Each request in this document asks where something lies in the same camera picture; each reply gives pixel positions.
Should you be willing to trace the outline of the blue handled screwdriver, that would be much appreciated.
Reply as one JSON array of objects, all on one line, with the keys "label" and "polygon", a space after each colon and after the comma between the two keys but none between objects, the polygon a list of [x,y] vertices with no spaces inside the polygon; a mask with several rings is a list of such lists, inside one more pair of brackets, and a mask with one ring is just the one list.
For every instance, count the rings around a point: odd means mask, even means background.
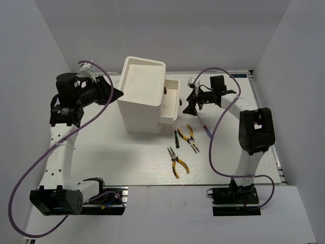
[{"label": "blue handled screwdriver", "polygon": [[200,123],[202,124],[202,126],[203,126],[206,134],[208,135],[209,138],[211,138],[212,137],[212,133],[210,132],[209,128],[206,126],[206,124],[203,122],[203,120],[201,119],[201,117],[199,115],[197,115],[197,117],[198,117]]}]

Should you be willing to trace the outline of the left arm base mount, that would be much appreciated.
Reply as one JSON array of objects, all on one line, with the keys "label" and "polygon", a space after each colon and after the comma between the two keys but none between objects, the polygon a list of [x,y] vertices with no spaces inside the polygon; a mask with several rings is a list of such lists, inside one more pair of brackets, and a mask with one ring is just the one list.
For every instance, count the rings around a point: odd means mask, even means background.
[{"label": "left arm base mount", "polygon": [[88,201],[83,205],[82,216],[121,216],[124,214],[128,186],[103,187],[103,196],[97,200]]}]

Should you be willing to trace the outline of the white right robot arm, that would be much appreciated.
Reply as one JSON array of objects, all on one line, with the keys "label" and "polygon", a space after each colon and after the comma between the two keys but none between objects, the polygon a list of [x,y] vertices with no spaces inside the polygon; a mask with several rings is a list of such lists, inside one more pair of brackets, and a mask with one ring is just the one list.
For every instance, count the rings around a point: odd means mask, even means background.
[{"label": "white right robot arm", "polygon": [[232,176],[235,186],[230,188],[229,196],[240,203],[253,188],[253,177],[261,158],[275,143],[271,110],[243,101],[234,90],[227,89],[222,75],[210,77],[207,91],[203,91],[200,83],[192,77],[187,86],[192,92],[186,99],[188,106],[183,110],[184,114],[197,116],[197,107],[201,110],[205,104],[215,104],[239,120],[238,137],[242,151],[237,170]]}]

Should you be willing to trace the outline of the slim green precision screwdriver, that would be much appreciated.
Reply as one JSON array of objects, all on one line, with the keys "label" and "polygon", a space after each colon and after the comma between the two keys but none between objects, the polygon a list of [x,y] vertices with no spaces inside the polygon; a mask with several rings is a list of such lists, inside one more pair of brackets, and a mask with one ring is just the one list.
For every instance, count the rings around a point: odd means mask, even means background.
[{"label": "slim green precision screwdriver", "polygon": [[178,140],[178,133],[177,133],[176,129],[174,129],[174,138],[175,138],[175,147],[180,148],[179,140]]}]

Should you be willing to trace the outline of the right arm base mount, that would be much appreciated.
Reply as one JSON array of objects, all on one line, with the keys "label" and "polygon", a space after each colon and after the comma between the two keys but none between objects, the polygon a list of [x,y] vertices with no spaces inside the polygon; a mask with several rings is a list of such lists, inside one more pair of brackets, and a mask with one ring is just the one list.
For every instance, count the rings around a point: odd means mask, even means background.
[{"label": "right arm base mount", "polygon": [[212,199],[214,217],[260,216],[261,209],[257,190],[234,195],[230,187],[210,188],[206,191]]}]

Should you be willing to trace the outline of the white drawer cabinet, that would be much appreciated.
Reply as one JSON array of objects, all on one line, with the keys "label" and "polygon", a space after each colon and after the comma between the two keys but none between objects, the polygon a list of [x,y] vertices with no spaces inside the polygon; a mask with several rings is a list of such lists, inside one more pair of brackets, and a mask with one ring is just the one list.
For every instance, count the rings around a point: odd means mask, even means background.
[{"label": "white drawer cabinet", "polygon": [[129,133],[174,133],[173,125],[159,123],[166,78],[166,64],[161,61],[128,56],[125,59],[118,89],[124,95],[118,108]]}]

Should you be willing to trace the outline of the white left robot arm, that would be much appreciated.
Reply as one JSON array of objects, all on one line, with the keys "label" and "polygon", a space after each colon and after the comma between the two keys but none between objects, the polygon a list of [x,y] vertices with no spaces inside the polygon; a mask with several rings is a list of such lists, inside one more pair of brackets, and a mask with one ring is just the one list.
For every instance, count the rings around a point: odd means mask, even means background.
[{"label": "white left robot arm", "polygon": [[45,216],[79,215],[83,205],[93,199],[101,203],[107,190],[101,178],[87,178],[74,185],[71,168],[74,145],[81,127],[84,108],[96,103],[105,106],[123,96],[103,76],[94,79],[63,73],[56,78],[57,94],[50,105],[50,145],[39,187],[30,192],[31,203]]}]

